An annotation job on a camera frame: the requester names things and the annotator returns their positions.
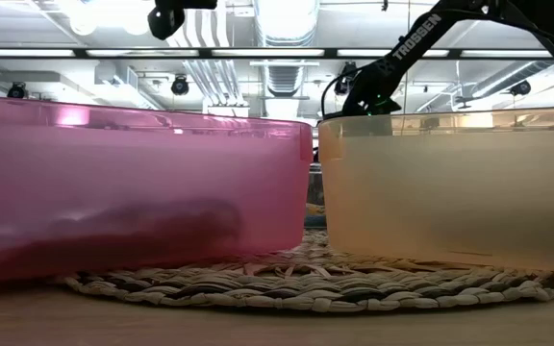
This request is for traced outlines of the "white ceiling pipes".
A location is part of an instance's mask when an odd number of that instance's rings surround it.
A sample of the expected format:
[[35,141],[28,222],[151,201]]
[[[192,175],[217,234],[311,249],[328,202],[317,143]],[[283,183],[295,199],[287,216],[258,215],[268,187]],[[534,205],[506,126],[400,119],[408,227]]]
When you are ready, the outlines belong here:
[[[215,10],[185,10],[186,23],[166,40],[175,48],[228,48],[226,0]],[[183,66],[209,107],[246,107],[234,62],[187,60]]]

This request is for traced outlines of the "linear ceiling light strip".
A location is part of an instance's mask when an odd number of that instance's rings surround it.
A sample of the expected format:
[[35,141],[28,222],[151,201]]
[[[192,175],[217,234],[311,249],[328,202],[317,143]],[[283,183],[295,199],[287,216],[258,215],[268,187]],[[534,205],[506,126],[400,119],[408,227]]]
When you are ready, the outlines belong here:
[[[78,59],[78,60],[375,60],[388,49],[351,48],[6,48],[0,47],[0,60]],[[542,49],[431,49],[425,60],[514,60],[549,61],[551,53]]]

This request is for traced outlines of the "orange translucent plastic bin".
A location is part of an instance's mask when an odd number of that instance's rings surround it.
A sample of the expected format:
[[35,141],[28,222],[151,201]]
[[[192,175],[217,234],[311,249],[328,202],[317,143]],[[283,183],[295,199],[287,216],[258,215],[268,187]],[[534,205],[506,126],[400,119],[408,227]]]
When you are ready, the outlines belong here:
[[331,245],[554,270],[554,108],[321,122]]

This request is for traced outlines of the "pink translucent plastic bin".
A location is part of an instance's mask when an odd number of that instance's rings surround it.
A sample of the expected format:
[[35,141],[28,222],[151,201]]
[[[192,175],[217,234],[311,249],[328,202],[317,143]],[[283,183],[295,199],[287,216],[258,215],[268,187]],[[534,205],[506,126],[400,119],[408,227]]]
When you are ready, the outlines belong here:
[[288,249],[300,122],[0,97],[0,282]]

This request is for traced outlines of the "clear round glass plate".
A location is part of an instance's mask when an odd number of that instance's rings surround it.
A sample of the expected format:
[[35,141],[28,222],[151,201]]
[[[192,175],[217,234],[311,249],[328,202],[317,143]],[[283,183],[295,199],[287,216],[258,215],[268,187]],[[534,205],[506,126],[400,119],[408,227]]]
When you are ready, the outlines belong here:
[[169,308],[358,313],[554,300],[554,271],[338,252],[309,230],[290,250],[176,268],[77,272],[79,294]]

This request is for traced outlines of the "silver ventilation duct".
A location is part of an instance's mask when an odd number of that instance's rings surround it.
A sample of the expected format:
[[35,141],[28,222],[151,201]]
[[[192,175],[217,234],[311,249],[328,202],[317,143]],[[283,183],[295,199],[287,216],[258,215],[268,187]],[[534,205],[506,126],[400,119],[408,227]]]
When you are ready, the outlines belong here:
[[[253,0],[257,45],[263,48],[311,47],[320,0]],[[262,67],[267,117],[298,116],[305,66],[302,61],[267,61]]]

